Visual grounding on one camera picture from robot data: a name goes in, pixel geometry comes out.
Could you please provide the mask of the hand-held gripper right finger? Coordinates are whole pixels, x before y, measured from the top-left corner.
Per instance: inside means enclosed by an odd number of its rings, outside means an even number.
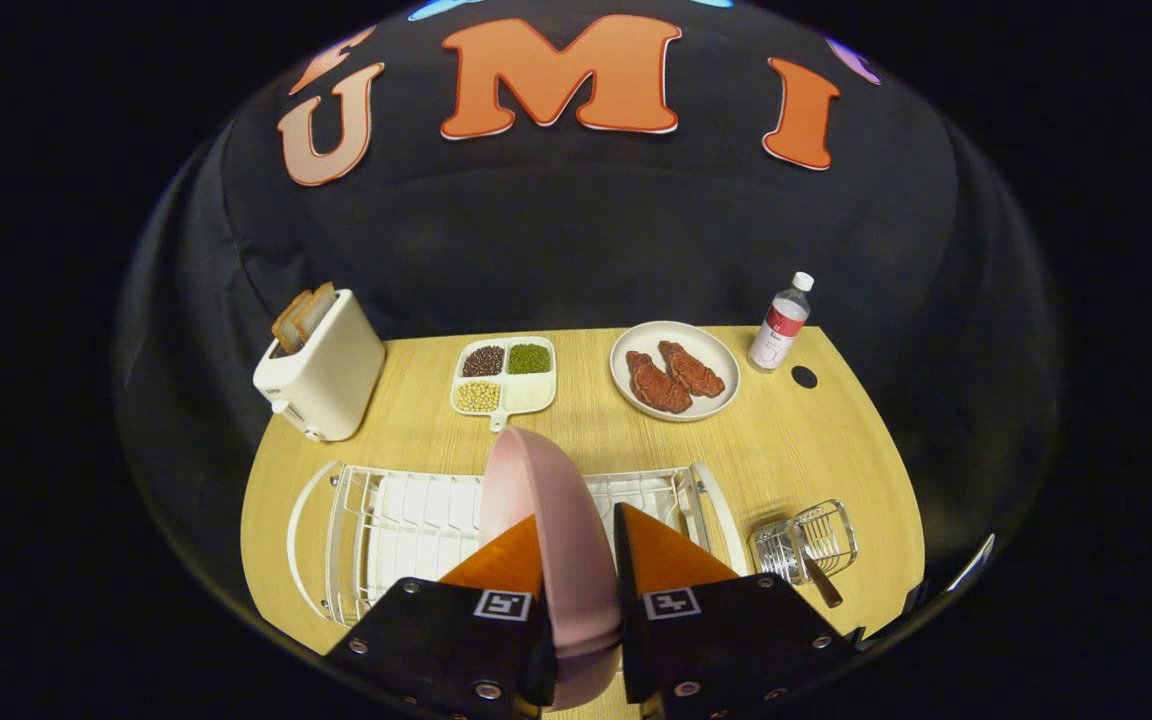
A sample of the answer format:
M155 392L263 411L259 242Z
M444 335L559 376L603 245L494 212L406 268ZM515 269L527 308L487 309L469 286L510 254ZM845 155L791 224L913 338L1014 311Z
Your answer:
M644 719L759 719L859 665L786 579L741 577L632 505L613 520L623 688Z

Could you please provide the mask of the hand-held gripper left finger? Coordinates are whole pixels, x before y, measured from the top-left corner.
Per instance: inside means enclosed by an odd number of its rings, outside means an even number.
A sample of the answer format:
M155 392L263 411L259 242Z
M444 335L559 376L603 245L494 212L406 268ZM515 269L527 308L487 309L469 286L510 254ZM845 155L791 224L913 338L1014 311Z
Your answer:
M539 719L558 657L535 515L444 575L403 577L325 655L424 719Z

